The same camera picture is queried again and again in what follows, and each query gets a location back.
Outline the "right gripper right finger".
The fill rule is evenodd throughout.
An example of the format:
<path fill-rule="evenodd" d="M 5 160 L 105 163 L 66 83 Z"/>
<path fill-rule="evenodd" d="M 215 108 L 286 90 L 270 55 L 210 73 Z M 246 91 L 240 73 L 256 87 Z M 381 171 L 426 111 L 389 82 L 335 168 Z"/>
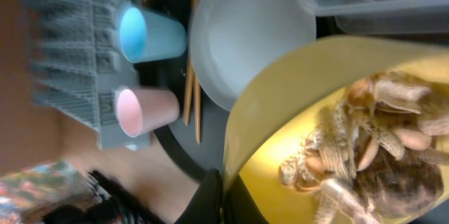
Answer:
<path fill-rule="evenodd" d="M 224 223 L 268 224 L 239 176 L 230 187 L 224 202 Z"/>

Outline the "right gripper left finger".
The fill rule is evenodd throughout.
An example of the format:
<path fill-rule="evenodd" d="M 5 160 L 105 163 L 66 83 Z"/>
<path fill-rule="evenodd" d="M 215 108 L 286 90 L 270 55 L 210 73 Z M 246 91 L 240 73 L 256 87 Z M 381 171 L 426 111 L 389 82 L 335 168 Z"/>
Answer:
<path fill-rule="evenodd" d="M 217 169 L 211 169 L 175 224 L 218 224 L 221 201 L 222 177 Z"/>

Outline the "yellow bowl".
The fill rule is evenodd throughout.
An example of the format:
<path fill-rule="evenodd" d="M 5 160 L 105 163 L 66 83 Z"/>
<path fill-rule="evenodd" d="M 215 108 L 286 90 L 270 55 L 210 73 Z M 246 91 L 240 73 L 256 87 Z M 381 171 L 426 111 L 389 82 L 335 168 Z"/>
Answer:
<path fill-rule="evenodd" d="M 334 105 L 346 87 L 389 71 L 448 85 L 448 47 L 328 37 L 291 51 L 268 66 L 249 83 L 230 113 L 225 133 L 224 191 L 228 192 L 239 176 L 268 223 L 315 223 L 316 197 L 282 186 L 279 164 L 314 129 L 319 110 Z M 448 200 L 448 165 L 441 170 L 445 189 L 433 208 Z M 408 223 L 421 216 L 388 218 L 381 223 Z"/>

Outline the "pink plastic cup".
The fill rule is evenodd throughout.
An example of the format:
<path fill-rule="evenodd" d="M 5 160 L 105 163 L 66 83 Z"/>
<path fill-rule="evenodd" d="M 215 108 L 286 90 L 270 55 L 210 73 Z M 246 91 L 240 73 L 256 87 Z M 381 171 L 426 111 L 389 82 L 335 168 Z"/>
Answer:
<path fill-rule="evenodd" d="M 136 138 L 174 122 L 180 104 L 172 91 L 159 88 L 129 88 L 115 91 L 115 115 L 123 132 Z"/>

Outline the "peanut shell food scraps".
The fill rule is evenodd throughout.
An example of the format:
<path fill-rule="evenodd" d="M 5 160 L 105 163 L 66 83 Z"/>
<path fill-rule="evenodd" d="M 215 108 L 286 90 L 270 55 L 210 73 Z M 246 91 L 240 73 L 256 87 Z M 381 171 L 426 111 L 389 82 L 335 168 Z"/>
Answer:
<path fill-rule="evenodd" d="M 338 213 L 353 223 L 418 217 L 443 195 L 448 85 L 400 71 L 362 78 L 316 115 L 316 125 L 278 167 L 282 186 L 312 193 L 315 223 Z"/>

